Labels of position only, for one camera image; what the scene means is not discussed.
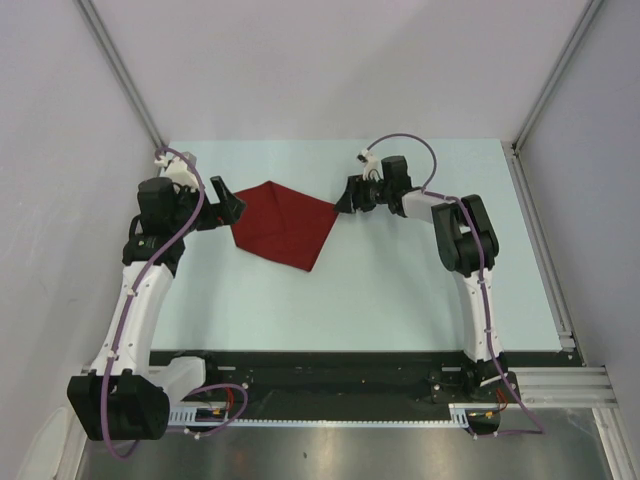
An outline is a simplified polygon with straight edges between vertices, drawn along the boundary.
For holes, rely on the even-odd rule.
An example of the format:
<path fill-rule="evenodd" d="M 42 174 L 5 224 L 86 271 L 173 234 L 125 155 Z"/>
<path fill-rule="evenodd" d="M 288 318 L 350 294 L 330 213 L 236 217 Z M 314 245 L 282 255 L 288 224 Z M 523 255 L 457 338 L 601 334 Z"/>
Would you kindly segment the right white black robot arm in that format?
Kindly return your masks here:
<path fill-rule="evenodd" d="M 363 172 L 347 178 L 334 210 L 354 214 L 384 205 L 393 215 L 433 226 L 439 259 L 453 275 L 461 300 L 466 356 L 461 388 L 473 401 L 486 400 L 506 379 L 508 367 L 493 320 L 492 270 L 499 242 L 483 200 L 413 185 L 403 156 L 379 160 L 364 150 L 358 160 Z"/>

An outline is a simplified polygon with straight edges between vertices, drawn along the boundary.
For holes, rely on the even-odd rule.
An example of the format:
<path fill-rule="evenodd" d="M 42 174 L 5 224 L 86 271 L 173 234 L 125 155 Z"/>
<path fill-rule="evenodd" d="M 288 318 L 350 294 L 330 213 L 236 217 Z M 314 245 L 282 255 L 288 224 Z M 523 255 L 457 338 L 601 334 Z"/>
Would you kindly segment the dark red cloth napkin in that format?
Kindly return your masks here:
<path fill-rule="evenodd" d="M 338 218 L 331 203 L 272 181 L 236 196 L 247 204 L 232 226 L 238 248 L 305 272 L 313 269 Z"/>

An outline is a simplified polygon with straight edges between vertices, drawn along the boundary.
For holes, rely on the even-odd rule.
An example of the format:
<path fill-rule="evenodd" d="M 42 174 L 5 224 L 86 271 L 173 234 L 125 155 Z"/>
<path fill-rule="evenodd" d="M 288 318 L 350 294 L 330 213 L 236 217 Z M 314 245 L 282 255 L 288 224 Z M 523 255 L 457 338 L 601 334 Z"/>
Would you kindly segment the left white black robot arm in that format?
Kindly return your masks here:
<path fill-rule="evenodd" d="M 186 235 L 239 221 L 246 204 L 219 176 L 211 179 L 215 204 L 197 187 L 156 177 L 138 186 L 139 213 L 123 248 L 122 284 L 102 347 L 86 374 L 69 381 L 67 397 L 92 441 L 157 440 L 170 409 L 193 393 L 207 400 L 220 374 L 198 356 L 182 356 L 150 370 L 151 344 L 160 310 L 185 251 Z"/>

